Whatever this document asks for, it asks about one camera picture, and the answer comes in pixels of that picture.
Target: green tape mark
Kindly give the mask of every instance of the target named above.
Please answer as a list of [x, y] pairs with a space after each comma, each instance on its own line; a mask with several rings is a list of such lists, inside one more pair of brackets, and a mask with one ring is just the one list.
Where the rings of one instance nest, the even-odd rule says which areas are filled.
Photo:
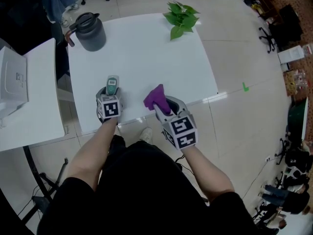
[[243, 83], [243, 88], [245, 92], [249, 91], [249, 87], [246, 87], [245, 83]]

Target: green trash bin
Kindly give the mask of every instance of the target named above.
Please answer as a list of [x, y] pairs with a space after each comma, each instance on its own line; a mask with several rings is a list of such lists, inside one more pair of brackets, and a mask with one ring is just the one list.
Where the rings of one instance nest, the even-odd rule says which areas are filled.
[[306, 99], [290, 108], [288, 112], [288, 130], [291, 133], [289, 140], [296, 145], [301, 145], [304, 112]]

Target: tile floor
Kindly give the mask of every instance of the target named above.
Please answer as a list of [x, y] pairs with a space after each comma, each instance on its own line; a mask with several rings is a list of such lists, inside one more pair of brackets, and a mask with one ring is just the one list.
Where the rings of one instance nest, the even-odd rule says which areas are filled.
[[[167, 11], [170, 0], [87, 0], [79, 10], [68, 11], [72, 23], [81, 13], [100, 13], [103, 21], [138, 14]], [[268, 54], [258, 39], [262, 21], [242, 0], [177, 0], [200, 11], [197, 31], [207, 51], [219, 89], [219, 96], [189, 106], [199, 130], [198, 147], [232, 180], [236, 191], [252, 213], [259, 201], [257, 193], [264, 180], [270, 180], [279, 169], [269, 162], [251, 186], [267, 156], [279, 150], [284, 136], [290, 99], [286, 96], [279, 60]], [[243, 82], [249, 91], [243, 90]], [[64, 77], [59, 87], [71, 90]], [[64, 157], [71, 159], [92, 133], [82, 133], [75, 105], [61, 102], [67, 135], [58, 140], [31, 147], [39, 171], [57, 177]], [[119, 126], [127, 144], [136, 141], [145, 127], [154, 131], [153, 142], [171, 158], [181, 153], [164, 142], [155, 116], [147, 116]], [[195, 179], [185, 173], [194, 185]]]

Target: potted plant leaf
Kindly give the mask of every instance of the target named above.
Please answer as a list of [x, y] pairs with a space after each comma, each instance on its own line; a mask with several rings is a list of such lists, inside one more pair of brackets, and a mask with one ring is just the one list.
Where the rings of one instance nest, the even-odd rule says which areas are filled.
[[163, 15], [167, 21], [174, 25], [171, 30], [171, 40], [181, 37], [184, 32], [193, 32], [192, 27], [195, 26], [199, 18], [195, 14], [199, 14], [193, 7], [183, 5], [180, 2], [169, 2], [170, 12]]

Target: desk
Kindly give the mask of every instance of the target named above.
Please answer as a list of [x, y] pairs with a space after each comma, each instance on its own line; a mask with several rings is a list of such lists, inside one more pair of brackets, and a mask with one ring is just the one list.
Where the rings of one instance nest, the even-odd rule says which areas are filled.
[[65, 135], [55, 78], [55, 40], [25, 55], [28, 102], [5, 118], [0, 129], [0, 151], [44, 142]]
[[173, 27], [162, 14], [115, 19], [103, 23], [104, 47], [86, 51], [76, 36], [69, 47], [69, 67], [79, 122], [83, 132], [100, 127], [96, 93], [108, 75], [118, 75], [124, 111], [120, 122], [150, 114], [144, 98], [158, 84], [165, 94], [191, 103], [218, 93], [206, 52], [195, 28], [170, 41]]

